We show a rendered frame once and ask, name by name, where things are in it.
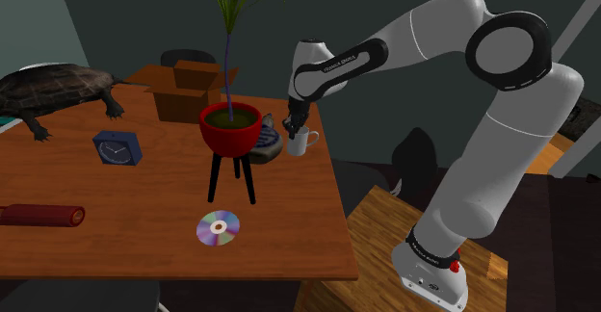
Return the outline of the white mug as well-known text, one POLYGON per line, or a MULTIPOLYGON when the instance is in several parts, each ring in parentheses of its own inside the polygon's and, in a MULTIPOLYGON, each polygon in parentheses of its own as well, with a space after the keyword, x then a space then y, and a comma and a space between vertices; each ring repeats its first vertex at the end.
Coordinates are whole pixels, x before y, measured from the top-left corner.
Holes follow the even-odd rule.
POLYGON ((287 141, 287 153, 292 156, 301 156, 306 152, 308 146, 316 143, 320 138, 318 131, 312 131, 303 126, 294 136, 287 141))

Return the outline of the grey blue striped object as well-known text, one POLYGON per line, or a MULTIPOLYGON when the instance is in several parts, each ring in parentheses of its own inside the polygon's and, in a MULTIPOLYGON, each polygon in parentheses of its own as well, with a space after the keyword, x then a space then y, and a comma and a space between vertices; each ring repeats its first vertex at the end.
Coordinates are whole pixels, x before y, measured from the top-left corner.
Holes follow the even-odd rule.
POLYGON ((249 161, 255 165, 264 165, 277 157, 283 148, 281 135, 274 129, 274 118, 271 113, 262 117, 259 138, 248 153, 249 161))

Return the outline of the plant in red pot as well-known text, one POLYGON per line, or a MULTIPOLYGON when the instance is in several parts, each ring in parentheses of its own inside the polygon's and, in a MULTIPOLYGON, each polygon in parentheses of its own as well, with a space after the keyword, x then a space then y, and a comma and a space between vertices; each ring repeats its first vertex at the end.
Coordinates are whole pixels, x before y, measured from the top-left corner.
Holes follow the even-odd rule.
POLYGON ((261 131, 261 114, 253 106, 235 102, 231 98, 229 68, 230 45, 233 30, 241 13, 252 7, 251 0, 216 0, 222 14, 226 33, 223 77, 226 100, 203 109, 198 115, 198 125, 204 142, 213 152, 208 201, 213 202, 223 158, 233 160, 237 178, 244 177, 248 198, 256 203, 248 153, 254 148, 261 131))

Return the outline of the open cardboard box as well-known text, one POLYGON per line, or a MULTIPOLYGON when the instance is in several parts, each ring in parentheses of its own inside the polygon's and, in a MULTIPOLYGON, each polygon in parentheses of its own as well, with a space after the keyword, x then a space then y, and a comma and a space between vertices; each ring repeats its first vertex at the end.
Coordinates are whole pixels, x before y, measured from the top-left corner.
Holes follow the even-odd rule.
POLYGON ((146 65, 125 81, 148 86, 161 121, 198 124, 204 108, 222 102, 225 77, 232 85, 238 70, 225 72, 220 64, 179 60, 174 67, 146 65))

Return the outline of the dark chair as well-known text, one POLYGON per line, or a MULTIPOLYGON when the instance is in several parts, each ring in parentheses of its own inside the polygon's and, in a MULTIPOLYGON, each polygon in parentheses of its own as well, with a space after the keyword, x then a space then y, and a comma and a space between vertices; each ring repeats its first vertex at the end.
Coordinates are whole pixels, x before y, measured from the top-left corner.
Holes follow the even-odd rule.
POLYGON ((205 51, 195 49, 171 49, 164 51, 160 57, 160 65, 174 67, 178 61, 192 61, 214 64, 215 57, 205 51))

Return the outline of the black chair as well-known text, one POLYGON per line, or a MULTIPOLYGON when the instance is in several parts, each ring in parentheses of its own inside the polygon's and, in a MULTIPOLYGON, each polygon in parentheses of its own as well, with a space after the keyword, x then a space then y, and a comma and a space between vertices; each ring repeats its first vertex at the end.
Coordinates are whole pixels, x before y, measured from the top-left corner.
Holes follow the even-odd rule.
POLYGON ((391 161, 399 180, 390 193, 401 198, 417 195, 427 188, 438 168, 434 143, 420 127, 414 127, 395 147, 391 161))

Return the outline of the shiny compact disc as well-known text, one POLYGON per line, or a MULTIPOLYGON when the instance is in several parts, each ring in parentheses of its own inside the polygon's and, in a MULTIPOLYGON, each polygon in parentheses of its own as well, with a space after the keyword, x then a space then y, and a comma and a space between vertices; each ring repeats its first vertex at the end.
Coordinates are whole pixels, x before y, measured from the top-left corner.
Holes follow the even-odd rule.
POLYGON ((218 210, 206 214, 196 226, 196 236, 209 247, 219 247, 231 242, 240 229, 237 216, 218 210))

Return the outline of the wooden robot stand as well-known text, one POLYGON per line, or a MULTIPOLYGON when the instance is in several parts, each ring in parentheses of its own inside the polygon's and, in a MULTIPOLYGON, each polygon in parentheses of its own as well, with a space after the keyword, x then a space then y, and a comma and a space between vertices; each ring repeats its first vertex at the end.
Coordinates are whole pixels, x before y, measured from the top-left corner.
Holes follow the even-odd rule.
MULTIPOLYGON (((357 281, 304 281, 293 312, 444 312, 405 289, 391 262, 422 212, 375 186, 347 218, 357 281)), ((468 240, 460 263, 469 298, 463 312, 507 312, 508 261, 468 240)))

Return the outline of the brown wooden table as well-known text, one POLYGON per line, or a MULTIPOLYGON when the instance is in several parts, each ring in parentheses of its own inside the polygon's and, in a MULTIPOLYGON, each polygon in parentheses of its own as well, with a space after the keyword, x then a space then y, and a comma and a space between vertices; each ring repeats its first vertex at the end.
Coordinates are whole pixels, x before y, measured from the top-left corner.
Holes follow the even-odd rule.
POLYGON ((71 228, 0 226, 0 279, 357 279, 325 141, 253 166, 255 204, 224 160, 209 202, 212 153, 198 127, 160 121, 140 87, 118 85, 114 97, 120 119, 91 102, 43 117, 45 143, 24 124, 0 134, 0 206, 86 210, 71 228), (141 161, 103 164, 92 141, 103 130, 135 133, 141 161), (240 229, 209 247, 196 226, 218 210, 235 214, 240 229))

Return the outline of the blue square clock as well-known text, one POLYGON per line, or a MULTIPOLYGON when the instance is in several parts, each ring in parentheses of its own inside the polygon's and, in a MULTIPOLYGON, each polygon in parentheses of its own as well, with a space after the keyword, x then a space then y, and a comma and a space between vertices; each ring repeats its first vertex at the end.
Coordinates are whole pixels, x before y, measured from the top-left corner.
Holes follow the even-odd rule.
POLYGON ((103 164, 136 166, 143 158, 137 135, 133 132, 103 130, 92 141, 103 164))

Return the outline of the dark turtle figure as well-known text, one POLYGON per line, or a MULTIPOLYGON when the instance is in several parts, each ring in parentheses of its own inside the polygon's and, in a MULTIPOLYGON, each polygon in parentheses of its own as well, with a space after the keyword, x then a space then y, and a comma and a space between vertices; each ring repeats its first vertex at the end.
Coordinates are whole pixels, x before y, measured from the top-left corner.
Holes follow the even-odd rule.
POLYGON ((0 117, 21 119, 39 142, 51 136, 38 118, 86 102, 100 100, 109 118, 124 109, 112 96, 120 79, 112 73, 76 64, 39 65, 0 79, 0 117))

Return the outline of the dark red roll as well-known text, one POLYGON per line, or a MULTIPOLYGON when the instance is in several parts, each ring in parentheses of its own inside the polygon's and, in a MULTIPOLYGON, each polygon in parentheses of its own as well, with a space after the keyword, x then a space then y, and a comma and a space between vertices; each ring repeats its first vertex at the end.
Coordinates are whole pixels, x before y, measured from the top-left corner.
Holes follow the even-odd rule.
POLYGON ((0 206, 0 225, 75 227, 85 218, 82 206, 11 204, 0 206))

